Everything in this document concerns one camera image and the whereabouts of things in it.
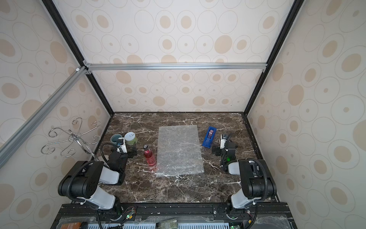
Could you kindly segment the pink wine bottle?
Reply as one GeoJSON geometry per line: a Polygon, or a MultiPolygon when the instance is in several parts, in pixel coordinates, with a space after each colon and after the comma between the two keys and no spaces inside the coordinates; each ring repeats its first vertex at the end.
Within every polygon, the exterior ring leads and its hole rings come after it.
{"type": "Polygon", "coordinates": [[[148,145],[144,145],[143,146],[143,150],[144,150],[144,156],[145,159],[147,161],[147,164],[149,166],[149,169],[152,172],[156,172],[157,171],[157,167],[156,167],[156,159],[155,159],[155,155],[153,153],[153,151],[150,149],[150,147],[148,145]]]}

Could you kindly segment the bubble wrap sheet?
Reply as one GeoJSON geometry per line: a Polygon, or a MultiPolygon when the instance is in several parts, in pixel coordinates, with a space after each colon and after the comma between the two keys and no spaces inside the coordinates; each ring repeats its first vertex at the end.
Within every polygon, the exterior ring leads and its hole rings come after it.
{"type": "Polygon", "coordinates": [[[158,177],[204,173],[196,125],[159,127],[157,146],[158,177]]]}

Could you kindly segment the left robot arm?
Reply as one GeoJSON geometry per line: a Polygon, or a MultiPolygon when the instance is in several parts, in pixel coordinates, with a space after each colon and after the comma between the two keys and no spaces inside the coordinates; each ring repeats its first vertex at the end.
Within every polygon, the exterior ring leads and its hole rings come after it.
{"type": "Polygon", "coordinates": [[[123,184],[129,153],[124,145],[105,143],[101,147],[105,145],[114,148],[109,158],[103,161],[78,161],[59,183],[58,194],[95,210],[112,211],[119,217],[123,214],[120,199],[107,193],[100,184],[123,184]]]}

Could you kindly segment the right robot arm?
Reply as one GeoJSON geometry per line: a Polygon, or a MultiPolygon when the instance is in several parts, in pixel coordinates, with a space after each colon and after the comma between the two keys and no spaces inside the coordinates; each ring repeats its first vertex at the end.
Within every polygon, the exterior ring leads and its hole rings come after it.
{"type": "Polygon", "coordinates": [[[221,156],[222,171],[240,177],[241,189],[231,195],[227,201],[226,212],[247,209],[262,203],[277,194],[275,181],[263,159],[236,159],[237,145],[231,141],[221,143],[215,153],[221,156]]]}

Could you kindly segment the blue tape dispenser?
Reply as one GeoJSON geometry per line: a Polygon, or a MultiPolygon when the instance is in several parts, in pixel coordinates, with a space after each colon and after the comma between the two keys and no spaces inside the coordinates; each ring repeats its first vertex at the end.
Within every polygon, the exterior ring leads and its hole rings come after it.
{"type": "Polygon", "coordinates": [[[206,136],[203,140],[202,146],[205,148],[211,148],[212,143],[214,141],[215,134],[216,134],[216,128],[209,127],[207,130],[206,136]]]}

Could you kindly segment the teal ceramic cup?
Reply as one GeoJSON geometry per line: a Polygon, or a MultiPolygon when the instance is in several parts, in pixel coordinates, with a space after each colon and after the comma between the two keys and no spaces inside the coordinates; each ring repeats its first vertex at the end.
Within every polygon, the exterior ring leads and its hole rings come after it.
{"type": "Polygon", "coordinates": [[[110,142],[116,145],[119,138],[122,138],[121,134],[114,134],[111,136],[110,142]]]}

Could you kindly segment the green white tin can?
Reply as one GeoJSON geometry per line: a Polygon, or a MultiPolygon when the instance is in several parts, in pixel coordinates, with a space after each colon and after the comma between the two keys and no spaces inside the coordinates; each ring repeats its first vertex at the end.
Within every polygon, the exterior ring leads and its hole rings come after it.
{"type": "Polygon", "coordinates": [[[134,132],[128,132],[124,136],[125,142],[127,145],[133,146],[138,142],[138,138],[134,132]]]}

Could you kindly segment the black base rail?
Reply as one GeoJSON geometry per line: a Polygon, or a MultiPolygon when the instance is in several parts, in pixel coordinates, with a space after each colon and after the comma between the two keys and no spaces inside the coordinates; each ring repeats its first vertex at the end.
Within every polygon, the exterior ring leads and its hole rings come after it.
{"type": "Polygon", "coordinates": [[[84,204],[64,204],[53,229],[64,224],[83,224],[84,228],[167,229],[172,223],[180,229],[295,229],[297,226],[287,203],[263,202],[249,209],[226,212],[227,203],[121,203],[123,213],[134,206],[130,220],[112,211],[95,210],[84,204]]]}

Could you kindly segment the horizontal aluminium rail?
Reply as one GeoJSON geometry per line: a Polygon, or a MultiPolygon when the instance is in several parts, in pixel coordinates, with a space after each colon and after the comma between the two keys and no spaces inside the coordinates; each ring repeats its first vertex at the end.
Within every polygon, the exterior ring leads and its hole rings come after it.
{"type": "Polygon", "coordinates": [[[149,63],[149,64],[90,64],[91,71],[132,71],[132,70],[232,70],[266,69],[267,63],[149,63]]]}

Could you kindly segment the diagonal aluminium rail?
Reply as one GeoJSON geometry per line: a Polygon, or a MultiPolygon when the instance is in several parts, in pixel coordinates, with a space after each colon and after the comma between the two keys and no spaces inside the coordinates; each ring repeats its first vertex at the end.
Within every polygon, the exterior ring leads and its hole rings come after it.
{"type": "Polygon", "coordinates": [[[36,112],[1,147],[1,167],[3,167],[22,143],[57,106],[81,76],[86,75],[86,67],[80,66],[67,80],[36,110],[36,112]]]}

